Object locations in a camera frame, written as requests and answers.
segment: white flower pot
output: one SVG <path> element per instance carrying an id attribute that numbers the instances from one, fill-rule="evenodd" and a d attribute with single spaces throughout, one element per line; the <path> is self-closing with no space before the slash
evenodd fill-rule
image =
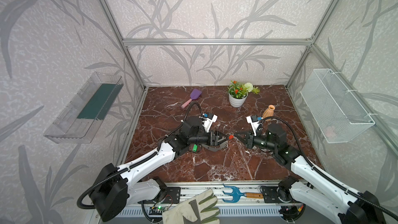
<path id="1" fill-rule="evenodd" d="M 228 94 L 228 96 L 229 96 L 229 103 L 233 107 L 241 107 L 243 105 L 243 103 L 245 103 L 246 98 L 248 97 L 246 95 L 246 97 L 244 97 L 243 99 L 237 99 L 237 98 L 232 97 L 230 94 Z"/>

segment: metal frame bar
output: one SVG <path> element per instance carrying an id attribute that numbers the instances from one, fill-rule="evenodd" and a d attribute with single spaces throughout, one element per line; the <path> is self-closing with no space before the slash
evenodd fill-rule
<path id="1" fill-rule="evenodd" d="M 292 39 L 214 39 L 214 38 L 192 38 L 192 39 L 168 39 L 168 38 L 127 38 L 123 44 L 136 45 L 310 45 L 312 41 L 304 38 Z"/>
<path id="2" fill-rule="evenodd" d="M 312 35 L 312 42 L 310 45 L 315 44 L 316 40 L 319 38 L 322 31 L 325 29 L 326 24 L 332 17 L 333 13 L 336 11 L 336 8 L 340 4 L 341 0 L 331 0 L 328 8 L 326 9 L 321 21 L 319 22 L 318 26 L 315 29 L 314 34 Z M 296 68 L 294 69 L 292 76 L 289 78 L 289 81 L 286 84 L 286 87 L 289 88 L 293 81 L 295 80 L 296 76 L 299 74 L 301 68 L 303 67 L 309 53 L 309 47 L 307 47 L 306 51 L 301 55 L 299 62 L 297 63 Z"/>
<path id="3" fill-rule="evenodd" d="M 318 46 L 312 45 L 310 48 L 318 57 L 318 60 L 322 63 L 325 68 L 330 68 L 333 72 L 339 72 L 338 68 L 327 58 L 324 52 Z M 342 73 L 336 73 L 336 75 L 341 79 L 341 81 L 352 91 L 353 95 L 359 101 L 359 103 L 365 108 L 367 112 L 374 113 L 375 110 L 365 101 L 361 94 L 356 91 L 355 87 L 344 77 Z M 375 131 L 380 136 L 380 138 L 385 142 L 386 146 L 389 147 L 395 156 L 398 158 L 398 137 L 390 130 L 387 124 L 378 115 L 372 115 L 375 121 Z"/>
<path id="4" fill-rule="evenodd" d="M 134 135 L 135 128 L 137 127 L 138 120 L 141 115 L 141 110 L 142 107 L 144 106 L 145 98 L 147 97 L 147 93 L 148 93 L 148 87 L 146 87 L 145 90 L 141 93 L 140 99 L 137 104 L 137 109 L 134 113 L 134 117 L 130 121 L 129 127 L 127 129 L 127 134 L 123 139 L 122 148 L 120 149 L 119 154 L 117 156 L 117 162 L 116 162 L 117 165 L 123 164 L 124 161 L 126 160 L 127 152 L 129 151 L 130 144 L 132 141 L 132 136 Z"/>
<path id="5" fill-rule="evenodd" d="M 129 66 L 131 67 L 135 77 L 137 78 L 142 90 L 144 90 L 145 89 L 144 81 L 142 80 L 142 78 L 137 70 L 137 67 L 134 64 L 134 61 L 133 61 L 129 51 L 127 50 L 126 46 L 123 44 L 123 38 L 120 34 L 119 28 L 117 28 L 115 19 L 112 16 L 111 10 L 110 10 L 106 0 L 98 0 L 98 3 L 101 6 L 102 11 L 105 14 L 109 24 L 111 25 L 111 29 L 116 37 L 117 43 L 119 44 L 125 58 L 127 59 Z"/>

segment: white work glove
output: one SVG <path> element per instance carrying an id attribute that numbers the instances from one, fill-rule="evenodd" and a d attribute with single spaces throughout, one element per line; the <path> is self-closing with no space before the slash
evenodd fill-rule
<path id="1" fill-rule="evenodd" d="M 219 208 L 214 207 L 217 197 L 209 189 L 162 213 L 163 224 L 219 224 Z"/>

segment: clear plastic shelf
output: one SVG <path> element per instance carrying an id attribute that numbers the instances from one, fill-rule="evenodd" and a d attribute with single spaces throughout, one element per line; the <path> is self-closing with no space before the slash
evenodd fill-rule
<path id="1" fill-rule="evenodd" d="M 44 136 L 58 144 L 91 143 L 122 87 L 121 76 L 94 72 Z"/>

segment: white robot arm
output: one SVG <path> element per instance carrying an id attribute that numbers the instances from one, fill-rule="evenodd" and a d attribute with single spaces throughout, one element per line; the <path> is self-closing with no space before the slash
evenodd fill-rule
<path id="1" fill-rule="evenodd" d="M 315 189 L 308 187 L 289 176 L 279 183 L 278 197 L 282 202 L 304 203 L 336 224 L 385 224 L 382 212 L 398 220 L 398 216 L 394 213 L 380 207 L 377 198 L 370 192 L 360 193 L 348 187 L 305 157 L 296 134 L 288 123 L 277 117 L 268 118 L 278 119 L 291 129 L 299 150 L 288 145 L 286 132 L 279 124 L 268 124 L 266 135 L 261 135 L 261 131 L 258 132 L 257 128 L 259 126 L 262 128 L 262 122 L 267 118 L 247 117 L 252 130 L 237 132 L 235 137 L 249 149 L 257 146 L 271 150 L 277 163 L 315 187 Z M 227 136 L 217 131 L 210 131 L 211 124 L 216 120 L 217 116 L 212 114 L 184 118 L 177 128 L 180 133 L 170 133 L 159 143 L 158 148 L 119 167 L 112 164 L 105 166 L 94 185 L 79 197 L 78 207 L 96 208 L 101 219 L 108 221 L 131 203 L 149 199 L 161 200 L 161 189 L 156 180 L 138 181 L 156 168 L 183 155 L 191 144 L 201 144 L 213 151 L 214 147 L 222 147 L 226 143 Z M 82 199 L 86 195 L 90 196 L 94 205 L 82 204 Z"/>
<path id="2" fill-rule="evenodd" d="M 277 119 L 289 127 L 299 149 L 287 143 L 286 132 L 280 124 L 268 124 L 266 134 L 261 135 L 264 120 L 271 118 Z M 316 188 L 314 190 L 289 176 L 279 183 L 278 195 L 281 201 L 302 202 L 336 224 L 385 224 L 382 212 L 398 220 L 398 216 L 394 213 L 380 207 L 377 198 L 370 192 L 361 193 L 343 184 L 311 162 L 302 151 L 294 130 L 284 120 L 278 117 L 263 119 L 257 116 L 249 116 L 246 119 L 251 124 L 252 130 L 237 132 L 235 133 L 236 138 L 249 149 L 257 146 L 261 149 L 271 150 L 277 163 L 304 178 Z"/>
<path id="3" fill-rule="evenodd" d="M 213 150 L 222 147 L 227 141 L 225 134 L 210 130 L 212 123 L 217 120 L 216 115 L 202 113 L 199 117 L 187 117 L 187 114 L 181 125 L 166 135 L 157 148 L 119 167 L 110 163 L 102 168 L 94 185 L 79 197 L 77 206 L 83 209 L 96 208 L 105 222 L 114 218 L 126 205 L 143 200 L 162 200 L 164 196 L 157 180 L 138 181 L 188 152 L 192 144 Z M 89 195 L 93 205 L 82 203 L 86 195 Z"/>

